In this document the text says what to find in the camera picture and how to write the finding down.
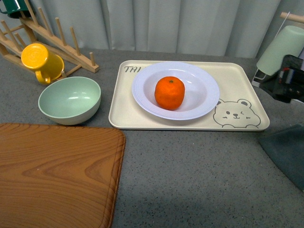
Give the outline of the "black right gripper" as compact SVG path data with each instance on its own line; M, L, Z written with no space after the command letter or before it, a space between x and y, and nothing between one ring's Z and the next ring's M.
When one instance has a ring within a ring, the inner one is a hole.
M280 69L270 79L262 82L260 88L275 100L290 103L304 101L304 60L292 55L283 58Z

